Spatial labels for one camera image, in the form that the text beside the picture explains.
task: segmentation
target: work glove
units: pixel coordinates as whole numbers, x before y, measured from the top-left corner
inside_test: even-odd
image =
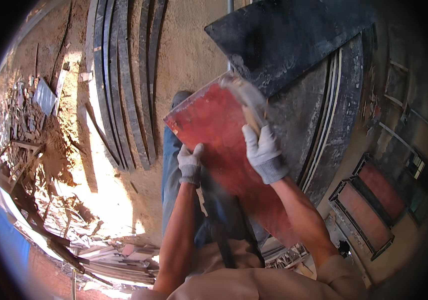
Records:
[[[289,173],[269,125],[260,129],[259,139],[248,124],[242,126],[242,133],[246,139],[247,159],[265,184],[279,181]]]
[[[186,145],[182,145],[177,160],[179,162],[179,169],[181,170],[182,177],[179,179],[180,183],[192,183],[196,188],[200,186],[200,157],[204,152],[204,144],[199,143],[194,148],[191,154]]]

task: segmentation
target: red plywood panel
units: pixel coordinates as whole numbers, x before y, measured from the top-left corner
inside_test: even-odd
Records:
[[[405,204],[379,170],[367,161],[362,167],[359,177],[374,193],[392,220],[397,220],[404,211]]]
[[[205,144],[202,164],[246,213],[287,248],[299,242],[275,191],[262,182],[246,157],[241,106],[217,80],[175,107],[164,122],[190,150]]]
[[[376,251],[392,238],[391,231],[350,183],[345,185],[338,199]]]

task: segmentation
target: brick wall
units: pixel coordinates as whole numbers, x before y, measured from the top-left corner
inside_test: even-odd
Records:
[[[29,251],[29,271],[32,276],[43,285],[51,295],[70,300],[71,281],[47,255],[37,247],[31,247]],[[111,300],[98,290],[77,290],[76,300]]]

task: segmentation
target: sleeve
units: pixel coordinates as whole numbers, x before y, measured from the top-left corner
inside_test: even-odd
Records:
[[[367,299],[361,275],[341,255],[330,257],[319,267],[317,280],[329,285],[345,299]]]
[[[169,295],[148,288],[132,291],[131,300],[166,300]]]

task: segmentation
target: blue jeans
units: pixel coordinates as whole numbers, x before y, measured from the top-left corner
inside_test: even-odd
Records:
[[[164,164],[161,185],[163,236],[179,193],[181,171],[177,154],[181,146],[182,142],[166,126],[164,128]],[[213,217],[222,223],[227,237],[240,241],[249,241],[254,238],[258,242],[259,248],[262,247],[269,234],[257,222],[245,218],[237,198],[229,195],[222,186],[216,183],[204,167],[201,169],[200,186],[204,196],[204,207],[208,211],[209,217],[214,215]],[[194,243],[197,248],[201,248],[214,241],[211,237],[209,221],[200,209],[197,194],[194,197]]]

